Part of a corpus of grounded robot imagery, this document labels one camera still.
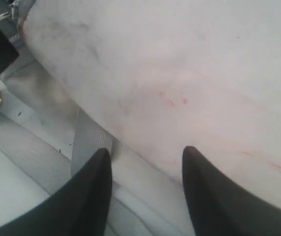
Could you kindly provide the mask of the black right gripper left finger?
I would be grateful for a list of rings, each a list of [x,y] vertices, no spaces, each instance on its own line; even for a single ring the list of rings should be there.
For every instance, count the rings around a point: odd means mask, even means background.
[[[61,189],[0,227],[0,236],[103,236],[112,197],[109,151],[98,149]]]

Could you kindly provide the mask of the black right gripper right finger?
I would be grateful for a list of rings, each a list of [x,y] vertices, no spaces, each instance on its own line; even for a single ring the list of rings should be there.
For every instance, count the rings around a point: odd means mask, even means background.
[[[183,150],[182,182],[197,236],[281,236],[281,209],[239,186],[192,146]]]

